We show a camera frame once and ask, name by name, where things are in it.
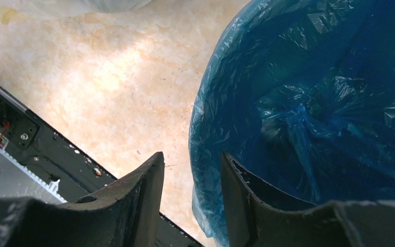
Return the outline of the blue plastic trash bag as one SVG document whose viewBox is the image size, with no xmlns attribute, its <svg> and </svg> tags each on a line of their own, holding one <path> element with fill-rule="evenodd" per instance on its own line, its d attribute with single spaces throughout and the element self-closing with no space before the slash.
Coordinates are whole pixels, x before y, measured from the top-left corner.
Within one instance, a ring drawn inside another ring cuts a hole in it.
<svg viewBox="0 0 395 247">
<path fill-rule="evenodd" d="M 193 214 L 228 246 L 220 157 L 314 204 L 395 200 L 395 1 L 251 1 L 194 103 Z"/>
</svg>

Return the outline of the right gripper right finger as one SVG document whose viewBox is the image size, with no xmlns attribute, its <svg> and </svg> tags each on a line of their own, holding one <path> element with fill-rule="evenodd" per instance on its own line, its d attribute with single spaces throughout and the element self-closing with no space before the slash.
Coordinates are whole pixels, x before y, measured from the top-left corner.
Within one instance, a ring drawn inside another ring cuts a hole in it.
<svg viewBox="0 0 395 247">
<path fill-rule="evenodd" d="M 230 246 L 395 246 L 395 201 L 301 200 L 221 155 Z"/>
</svg>

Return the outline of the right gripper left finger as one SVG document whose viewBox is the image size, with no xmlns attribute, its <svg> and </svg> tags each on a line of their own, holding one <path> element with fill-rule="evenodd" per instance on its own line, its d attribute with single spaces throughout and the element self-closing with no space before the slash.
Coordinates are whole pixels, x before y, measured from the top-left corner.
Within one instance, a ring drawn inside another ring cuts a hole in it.
<svg viewBox="0 0 395 247">
<path fill-rule="evenodd" d="M 154 246 L 164 155 L 74 203 L 0 199 L 0 246 Z"/>
</svg>

